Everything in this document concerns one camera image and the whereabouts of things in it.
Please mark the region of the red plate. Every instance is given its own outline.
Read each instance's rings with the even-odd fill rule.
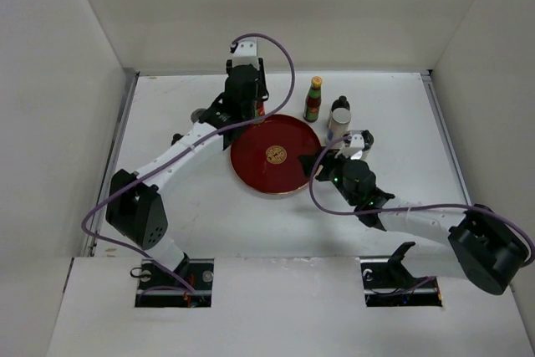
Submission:
[[[231,147],[234,171],[263,193],[286,194],[305,186],[298,156],[315,154],[321,145],[316,133],[301,120],[273,115],[251,125]]]

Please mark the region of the white surface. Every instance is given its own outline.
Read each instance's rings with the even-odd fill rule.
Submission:
[[[443,308],[367,309],[355,258],[218,258],[211,308],[134,309],[137,263],[76,259],[48,357],[533,356],[510,291],[441,279]]]
[[[0,355],[42,357],[56,324],[71,258],[0,262]]]
[[[317,73],[298,74],[284,114],[301,118],[310,79]],[[412,201],[462,201],[419,74],[320,75],[324,104],[312,124],[320,139],[327,130],[329,105],[344,94],[353,112],[350,127],[369,129],[375,137],[367,161],[381,189]],[[208,106],[223,90],[224,80],[222,75],[141,78],[117,168],[134,171],[161,154],[174,133],[191,128],[190,113]],[[267,110],[280,104],[288,83],[288,74],[267,76]],[[306,189],[290,196],[260,194],[237,178],[229,159],[228,150],[212,157],[167,194],[170,234],[192,258],[391,254],[403,241],[415,239],[368,229],[354,217],[326,215]],[[326,207],[350,210],[330,183],[314,188]],[[101,234],[126,240],[107,222]],[[133,252],[98,242],[96,255]]]
[[[535,237],[535,0],[476,0],[433,73],[470,188]],[[515,278],[535,339],[535,269]]]
[[[90,1],[124,66],[181,72],[221,71],[229,41],[251,31],[287,45],[300,69],[432,69],[472,2]]]
[[[87,0],[0,0],[1,356],[46,352],[123,85]]]

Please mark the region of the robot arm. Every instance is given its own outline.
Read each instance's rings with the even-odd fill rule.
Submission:
[[[341,150],[325,155],[316,180],[330,181],[365,226],[385,232],[406,232],[436,244],[433,250],[426,249],[425,257],[418,252],[415,242],[402,244],[389,260],[392,276],[406,278],[407,283],[421,276],[467,278],[488,293],[502,294],[528,256],[526,246],[517,236],[502,221],[480,212],[381,212],[418,205],[375,185],[375,174],[366,162],[358,159],[357,151],[365,147],[365,132],[350,134]],[[300,156],[307,176],[318,157]],[[490,211],[484,206],[477,207]]]
[[[162,199],[166,192],[211,156],[225,150],[246,126],[214,135],[194,147],[200,138],[229,125],[253,119],[258,103],[268,100],[263,61],[257,57],[256,39],[246,39],[231,50],[227,60],[225,90],[206,109],[185,135],[175,135],[173,144],[151,163],[129,173],[120,170],[111,180],[110,194],[127,186],[137,177],[164,165],[182,151],[191,152],[167,167],[161,174],[147,179],[112,201],[106,211],[106,220],[121,234],[158,263],[183,276],[189,258],[169,236],[166,211]]]

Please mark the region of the white table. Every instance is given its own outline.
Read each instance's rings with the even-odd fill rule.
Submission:
[[[439,280],[443,307],[366,308],[356,258],[216,258],[209,309],[135,309],[139,258],[77,258],[48,357],[528,357],[509,290]]]
[[[375,136],[368,162],[382,189],[412,201],[465,201],[419,74],[321,75],[324,107],[313,124],[320,137],[328,105],[345,94],[352,128]],[[298,74],[284,113],[300,117],[312,76]],[[288,81],[287,74],[268,75],[268,108],[282,100]],[[158,156],[174,133],[189,130],[190,113],[209,105],[223,82],[224,76],[140,79],[118,168],[133,171]],[[326,207],[349,209],[329,183],[316,188]],[[193,258],[216,258],[211,308],[135,309],[128,272],[139,257],[99,242],[98,257],[74,263],[49,357],[533,356],[509,289],[496,297],[466,280],[439,278],[442,308],[366,308],[355,256],[422,241],[325,215],[306,191],[258,194],[236,178],[228,152],[173,194],[166,210],[176,242]],[[101,233],[125,240],[107,223]]]
[[[302,117],[314,73],[297,75],[294,96],[282,111]],[[419,74],[324,72],[323,106],[312,127],[323,140],[329,107],[346,95],[352,129],[368,129],[375,144],[368,155],[378,186],[408,201],[464,202],[435,116]],[[175,133],[191,128],[190,114],[207,107],[222,91],[224,75],[141,78],[135,91],[117,168],[134,171],[171,144]],[[288,92],[289,74],[269,74],[267,110]],[[334,210],[349,206],[330,183],[314,187]],[[368,229],[353,217],[318,210],[308,192],[267,196],[245,186],[234,173],[228,150],[214,156],[184,180],[166,207],[169,230],[192,258],[325,257],[391,254],[413,237]],[[107,222],[101,234],[126,240]],[[96,256],[129,256],[130,250],[98,242]]]

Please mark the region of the bottle cap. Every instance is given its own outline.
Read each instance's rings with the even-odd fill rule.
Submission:
[[[318,88],[318,87],[321,87],[321,84],[323,83],[324,81],[321,79],[321,77],[318,77],[318,76],[315,76],[315,77],[312,77],[312,80],[311,80],[311,84],[314,88]]]
[[[351,121],[351,112],[345,108],[333,110],[333,120],[339,125],[346,125]]]

